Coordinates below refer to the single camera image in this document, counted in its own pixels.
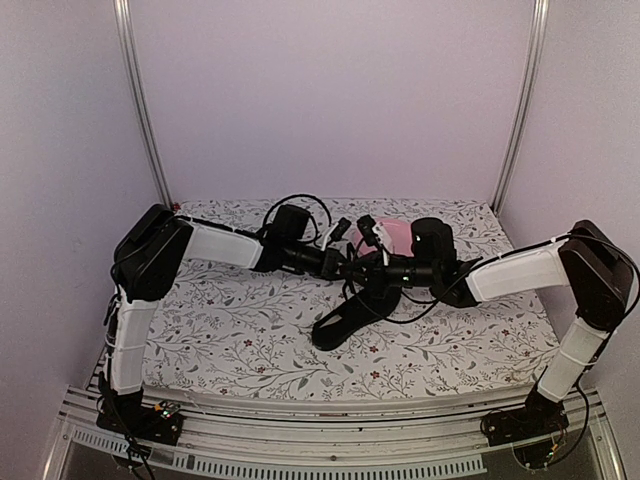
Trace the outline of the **black shoelace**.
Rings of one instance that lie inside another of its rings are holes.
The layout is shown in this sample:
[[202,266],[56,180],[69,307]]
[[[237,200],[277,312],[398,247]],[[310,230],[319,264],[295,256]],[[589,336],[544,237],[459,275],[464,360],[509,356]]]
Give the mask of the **black shoelace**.
[[360,256],[360,248],[363,242],[347,245],[346,260],[340,267],[340,273],[353,295],[367,289],[369,283],[369,271],[373,268],[373,261],[369,255]]

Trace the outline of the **black shoe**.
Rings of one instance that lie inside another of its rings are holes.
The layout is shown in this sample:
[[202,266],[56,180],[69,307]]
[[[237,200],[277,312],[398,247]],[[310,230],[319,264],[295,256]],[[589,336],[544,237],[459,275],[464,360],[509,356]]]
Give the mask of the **black shoe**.
[[399,288],[390,288],[382,296],[361,290],[314,323],[312,345],[320,351],[337,349],[360,329],[388,317],[400,299]]

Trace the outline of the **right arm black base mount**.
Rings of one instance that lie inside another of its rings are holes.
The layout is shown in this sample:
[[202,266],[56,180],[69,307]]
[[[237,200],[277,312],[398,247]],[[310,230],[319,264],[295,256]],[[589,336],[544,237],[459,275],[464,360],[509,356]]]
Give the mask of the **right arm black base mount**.
[[569,426],[562,403],[526,402],[511,410],[496,410],[480,421],[481,433],[490,446],[529,440],[560,432]]

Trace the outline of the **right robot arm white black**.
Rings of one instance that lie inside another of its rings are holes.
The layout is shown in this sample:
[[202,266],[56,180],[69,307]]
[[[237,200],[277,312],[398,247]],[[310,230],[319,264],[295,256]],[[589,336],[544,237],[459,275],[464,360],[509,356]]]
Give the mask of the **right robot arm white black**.
[[386,233],[370,217],[359,226],[377,249],[355,260],[351,272],[374,298],[391,289],[426,287],[435,304],[471,308],[521,292],[571,289],[575,319],[537,380],[535,400],[517,415],[517,427],[527,436],[539,435],[554,422],[554,404],[567,396],[639,302],[638,266],[588,220],[559,237],[468,261],[457,258],[451,228],[436,218],[412,224],[410,256],[387,251],[380,240]]

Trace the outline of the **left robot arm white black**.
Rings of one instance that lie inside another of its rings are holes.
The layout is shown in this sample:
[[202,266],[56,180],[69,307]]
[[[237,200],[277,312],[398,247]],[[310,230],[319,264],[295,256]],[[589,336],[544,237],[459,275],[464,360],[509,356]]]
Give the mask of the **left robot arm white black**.
[[333,248],[350,228],[342,218],[318,240],[303,240],[310,215],[282,206],[273,222],[257,232],[234,229],[178,215],[155,204],[116,247],[110,275],[115,286],[108,314],[106,344],[111,358],[104,375],[117,397],[108,410],[128,434],[148,426],[148,412],[131,397],[142,391],[142,365],[152,318],[174,285],[185,260],[221,263],[258,273],[286,271],[335,280],[345,263]]

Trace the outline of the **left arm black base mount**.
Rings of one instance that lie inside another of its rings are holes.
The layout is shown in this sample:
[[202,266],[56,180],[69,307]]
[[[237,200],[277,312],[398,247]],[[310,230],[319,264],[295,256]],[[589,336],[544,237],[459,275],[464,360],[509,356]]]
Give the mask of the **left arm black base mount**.
[[165,418],[153,407],[145,407],[137,400],[117,397],[113,402],[103,402],[96,425],[103,430],[129,434],[136,440],[176,446],[184,420],[185,417],[180,413]]

